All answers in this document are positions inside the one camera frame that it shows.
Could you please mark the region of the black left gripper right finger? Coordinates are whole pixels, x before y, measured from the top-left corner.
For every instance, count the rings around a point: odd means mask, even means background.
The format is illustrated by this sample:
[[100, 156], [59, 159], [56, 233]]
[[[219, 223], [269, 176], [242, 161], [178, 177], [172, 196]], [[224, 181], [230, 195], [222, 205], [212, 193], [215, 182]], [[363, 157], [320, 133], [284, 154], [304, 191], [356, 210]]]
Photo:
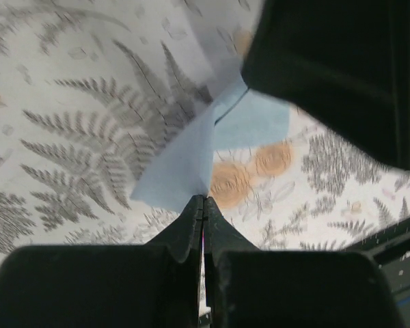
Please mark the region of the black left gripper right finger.
[[212, 327], [404, 327], [377, 263], [352, 251], [262, 251], [204, 201]]

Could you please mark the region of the light blue cleaning cloth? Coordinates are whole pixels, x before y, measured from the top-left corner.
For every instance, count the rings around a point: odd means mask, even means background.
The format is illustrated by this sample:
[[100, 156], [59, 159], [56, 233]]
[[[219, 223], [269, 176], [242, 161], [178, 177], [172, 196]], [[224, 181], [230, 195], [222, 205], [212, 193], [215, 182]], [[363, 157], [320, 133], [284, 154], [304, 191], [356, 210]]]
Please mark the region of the light blue cleaning cloth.
[[194, 195], [207, 195], [216, 150], [248, 148], [286, 138], [290, 103], [233, 82], [157, 155], [131, 199], [181, 212]]

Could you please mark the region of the floral pattern table mat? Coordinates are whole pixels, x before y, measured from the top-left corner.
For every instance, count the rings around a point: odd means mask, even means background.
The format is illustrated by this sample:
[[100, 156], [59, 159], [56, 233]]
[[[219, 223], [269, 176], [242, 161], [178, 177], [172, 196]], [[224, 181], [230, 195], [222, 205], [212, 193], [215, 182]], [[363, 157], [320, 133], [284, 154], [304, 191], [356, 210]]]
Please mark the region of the floral pattern table mat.
[[[20, 246], [150, 240], [131, 199], [239, 74], [262, 1], [0, 1], [0, 264]], [[290, 104], [285, 139], [216, 150], [210, 194], [264, 250], [340, 249], [410, 217], [386, 168]]]

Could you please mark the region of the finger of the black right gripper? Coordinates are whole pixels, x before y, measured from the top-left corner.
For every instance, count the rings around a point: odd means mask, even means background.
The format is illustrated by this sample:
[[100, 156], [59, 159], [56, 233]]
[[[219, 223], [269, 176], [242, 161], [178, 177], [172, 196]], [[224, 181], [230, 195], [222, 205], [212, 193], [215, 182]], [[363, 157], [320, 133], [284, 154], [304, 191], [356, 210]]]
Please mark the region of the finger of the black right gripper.
[[242, 77], [410, 171], [410, 1], [266, 1]]

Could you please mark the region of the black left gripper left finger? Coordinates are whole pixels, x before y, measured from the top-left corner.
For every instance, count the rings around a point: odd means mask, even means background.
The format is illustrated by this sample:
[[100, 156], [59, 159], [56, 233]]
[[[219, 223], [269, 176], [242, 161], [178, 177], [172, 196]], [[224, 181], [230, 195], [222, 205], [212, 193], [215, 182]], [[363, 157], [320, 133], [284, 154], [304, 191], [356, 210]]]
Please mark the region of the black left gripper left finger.
[[0, 265], [0, 327], [197, 327], [204, 198], [143, 245], [32, 245]]

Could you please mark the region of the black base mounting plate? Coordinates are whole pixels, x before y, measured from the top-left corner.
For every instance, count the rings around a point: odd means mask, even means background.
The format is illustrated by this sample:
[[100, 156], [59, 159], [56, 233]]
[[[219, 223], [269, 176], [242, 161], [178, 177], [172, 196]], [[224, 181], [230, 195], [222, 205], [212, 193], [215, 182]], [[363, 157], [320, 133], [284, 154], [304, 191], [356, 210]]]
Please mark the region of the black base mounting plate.
[[392, 296], [410, 327], [410, 217], [346, 248], [370, 256], [386, 276]]

